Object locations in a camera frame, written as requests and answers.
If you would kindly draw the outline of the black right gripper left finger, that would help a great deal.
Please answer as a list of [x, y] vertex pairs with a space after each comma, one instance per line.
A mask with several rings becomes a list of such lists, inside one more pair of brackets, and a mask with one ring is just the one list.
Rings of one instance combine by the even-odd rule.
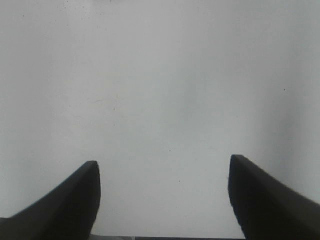
[[97, 161], [87, 161], [43, 198], [0, 221], [2, 240], [88, 240], [101, 201]]

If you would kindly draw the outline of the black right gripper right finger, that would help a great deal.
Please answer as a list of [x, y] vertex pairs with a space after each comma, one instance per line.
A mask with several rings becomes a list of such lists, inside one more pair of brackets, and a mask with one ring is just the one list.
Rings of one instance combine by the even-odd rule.
[[318, 240], [320, 206], [243, 155], [232, 155], [228, 195], [247, 240]]

